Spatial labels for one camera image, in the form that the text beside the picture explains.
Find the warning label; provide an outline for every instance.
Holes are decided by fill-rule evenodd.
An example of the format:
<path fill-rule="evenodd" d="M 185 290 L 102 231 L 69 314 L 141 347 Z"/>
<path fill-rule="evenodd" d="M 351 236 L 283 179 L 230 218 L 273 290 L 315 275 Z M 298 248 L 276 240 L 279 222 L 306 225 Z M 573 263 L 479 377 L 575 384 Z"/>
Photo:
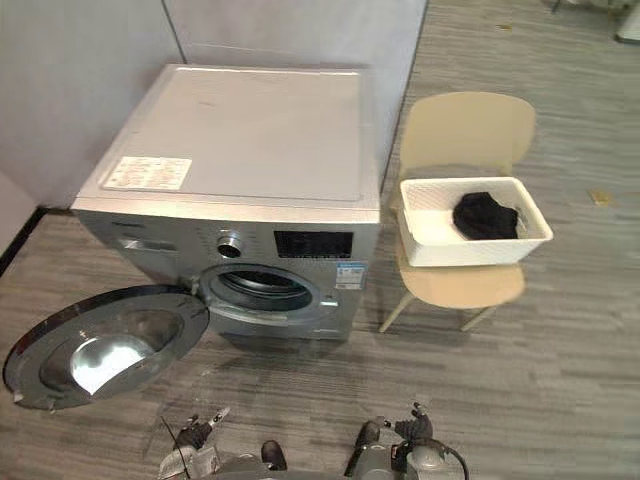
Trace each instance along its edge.
<path fill-rule="evenodd" d="M 104 188 L 127 190 L 179 190 L 191 160 L 168 157 L 122 157 Z"/>

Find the sticker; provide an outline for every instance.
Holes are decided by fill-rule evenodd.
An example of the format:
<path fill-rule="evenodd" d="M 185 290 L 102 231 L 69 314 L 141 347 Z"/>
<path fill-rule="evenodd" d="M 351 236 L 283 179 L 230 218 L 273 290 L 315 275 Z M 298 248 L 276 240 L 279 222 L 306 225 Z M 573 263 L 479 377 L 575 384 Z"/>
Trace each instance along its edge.
<path fill-rule="evenodd" d="M 122 157 L 104 188 L 127 190 L 179 190 L 191 159 L 168 157 Z"/>
<path fill-rule="evenodd" d="M 340 290 L 362 290 L 367 275 L 367 264 L 341 262 L 336 269 L 336 288 Z"/>

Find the black cloth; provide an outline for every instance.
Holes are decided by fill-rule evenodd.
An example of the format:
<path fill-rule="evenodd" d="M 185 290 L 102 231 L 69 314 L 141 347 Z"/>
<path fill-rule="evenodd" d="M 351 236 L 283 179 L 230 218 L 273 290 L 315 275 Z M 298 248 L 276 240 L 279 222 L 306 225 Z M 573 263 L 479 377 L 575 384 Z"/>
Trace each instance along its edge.
<path fill-rule="evenodd" d="M 489 192 L 464 195 L 453 209 L 453 223 L 469 240 L 518 238 L 518 212 L 500 205 Z"/>

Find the door glass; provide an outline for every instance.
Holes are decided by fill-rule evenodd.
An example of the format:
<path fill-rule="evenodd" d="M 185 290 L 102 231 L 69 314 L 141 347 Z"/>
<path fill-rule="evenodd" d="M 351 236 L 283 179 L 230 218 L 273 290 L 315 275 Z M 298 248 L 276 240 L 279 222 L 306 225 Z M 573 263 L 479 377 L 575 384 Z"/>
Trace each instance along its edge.
<path fill-rule="evenodd" d="M 118 315 L 59 345 L 42 363 L 40 380 L 60 392 L 79 385 L 93 395 L 119 373 L 161 351 L 181 329 L 181 317 L 166 310 Z"/>

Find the chair backrest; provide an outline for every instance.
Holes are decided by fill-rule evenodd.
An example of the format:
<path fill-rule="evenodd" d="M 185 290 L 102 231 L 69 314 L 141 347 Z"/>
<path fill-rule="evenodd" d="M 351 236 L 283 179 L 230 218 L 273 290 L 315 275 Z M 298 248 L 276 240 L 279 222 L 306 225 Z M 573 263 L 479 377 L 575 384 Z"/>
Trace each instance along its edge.
<path fill-rule="evenodd" d="M 407 119 L 398 178 L 415 168 L 447 164 L 491 167 L 508 175 L 531 145 L 535 117 L 529 103 L 497 93 L 422 98 Z"/>

